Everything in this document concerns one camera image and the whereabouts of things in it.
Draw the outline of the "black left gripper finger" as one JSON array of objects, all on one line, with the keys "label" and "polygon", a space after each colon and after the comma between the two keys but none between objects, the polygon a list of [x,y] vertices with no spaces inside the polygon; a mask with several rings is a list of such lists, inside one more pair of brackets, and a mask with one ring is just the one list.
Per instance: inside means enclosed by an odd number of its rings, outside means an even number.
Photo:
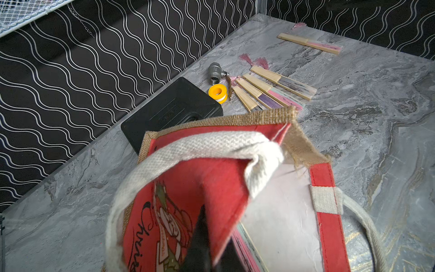
[{"label": "black left gripper finger", "polygon": [[180,266],[181,272],[244,272],[234,242],[230,240],[216,265],[212,264],[205,207],[201,207],[187,255]]}]

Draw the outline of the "red jute tote bag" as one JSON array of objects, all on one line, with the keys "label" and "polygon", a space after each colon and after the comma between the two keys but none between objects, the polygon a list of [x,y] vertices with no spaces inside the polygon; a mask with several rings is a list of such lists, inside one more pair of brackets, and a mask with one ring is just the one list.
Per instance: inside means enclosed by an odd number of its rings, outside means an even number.
[{"label": "red jute tote bag", "polygon": [[204,206],[213,265],[242,223],[268,272],[347,272],[349,210],[375,271],[387,271],[374,222],[335,185],[296,118],[285,107],[145,133],[109,211],[103,270],[180,272]]}]

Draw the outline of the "bamboo fan floral white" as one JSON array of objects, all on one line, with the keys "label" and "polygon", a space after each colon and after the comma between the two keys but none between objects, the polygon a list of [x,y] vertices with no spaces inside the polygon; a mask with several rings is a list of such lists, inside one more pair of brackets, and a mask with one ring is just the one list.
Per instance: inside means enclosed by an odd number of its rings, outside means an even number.
[{"label": "bamboo fan floral white", "polygon": [[257,102],[255,102],[241,87],[232,86],[232,90],[249,113],[262,111],[262,108],[257,104]]}]

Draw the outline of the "bamboo fan pink stripe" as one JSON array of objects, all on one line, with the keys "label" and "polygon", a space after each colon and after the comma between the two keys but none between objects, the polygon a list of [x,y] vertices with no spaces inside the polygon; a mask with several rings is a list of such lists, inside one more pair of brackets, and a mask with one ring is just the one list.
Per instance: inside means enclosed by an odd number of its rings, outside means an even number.
[{"label": "bamboo fan pink stripe", "polygon": [[291,34],[281,33],[277,36],[277,38],[285,41],[290,41],[292,43],[299,44],[302,46],[308,46],[310,48],[318,49],[320,51],[336,54],[336,55],[338,55],[343,50],[343,46],[340,45],[335,45],[324,41],[307,39],[306,37],[301,37],[301,36],[296,36]]}]

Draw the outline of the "bamboo fan purple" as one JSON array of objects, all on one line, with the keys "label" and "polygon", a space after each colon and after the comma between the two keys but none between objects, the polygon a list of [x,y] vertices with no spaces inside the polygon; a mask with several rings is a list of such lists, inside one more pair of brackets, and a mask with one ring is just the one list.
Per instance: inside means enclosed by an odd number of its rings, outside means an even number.
[{"label": "bamboo fan purple", "polygon": [[257,87],[254,87],[247,80],[239,78],[236,79],[237,84],[242,87],[249,95],[254,97],[258,102],[260,102],[267,109],[277,109],[281,108],[282,105],[277,103],[271,97],[260,91]]}]

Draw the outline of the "bamboo fan grey floral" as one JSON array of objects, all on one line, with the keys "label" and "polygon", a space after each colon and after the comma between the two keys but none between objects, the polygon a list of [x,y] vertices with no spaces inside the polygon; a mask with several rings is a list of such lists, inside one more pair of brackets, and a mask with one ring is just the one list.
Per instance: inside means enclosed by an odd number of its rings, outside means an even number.
[{"label": "bamboo fan grey floral", "polygon": [[311,101],[317,93],[317,89],[314,87],[267,70],[258,65],[253,65],[250,68],[250,71],[307,101]]}]

